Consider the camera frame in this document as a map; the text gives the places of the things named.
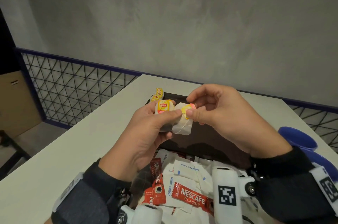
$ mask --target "hand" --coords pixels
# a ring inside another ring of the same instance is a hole
[[[112,177],[132,181],[137,171],[144,168],[154,156],[155,150],[172,133],[160,133],[164,124],[178,119],[181,110],[166,111],[155,115],[157,101],[139,108],[112,149],[100,160],[99,167]]]
[[[197,107],[187,110],[189,118],[209,124],[252,157],[270,158],[292,150],[289,143],[232,87],[202,85],[189,94],[187,101]]]

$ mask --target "dark brown tray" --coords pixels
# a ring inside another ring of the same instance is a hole
[[[175,100],[176,104],[180,102],[188,103],[186,96],[172,93],[164,93],[163,99]],[[194,122],[190,135],[174,134],[171,140],[164,142],[160,147],[200,158],[224,162],[241,169],[250,167],[249,154],[220,136],[207,124],[200,125]]]

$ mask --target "brown cabinet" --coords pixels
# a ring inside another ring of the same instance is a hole
[[[21,71],[0,75],[0,130],[14,138],[41,121]]]

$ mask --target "fingernail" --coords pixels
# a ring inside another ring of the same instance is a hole
[[[193,115],[193,112],[195,111],[195,109],[188,109],[187,111],[186,111],[186,115],[187,115],[187,117],[191,117],[192,115]]]

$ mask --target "black cable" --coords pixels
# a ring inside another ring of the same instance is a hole
[[[242,215],[242,219],[243,219],[243,220],[246,220],[246,221],[249,222],[250,224],[254,224],[254,223],[252,222],[252,220],[249,219],[247,216]]]

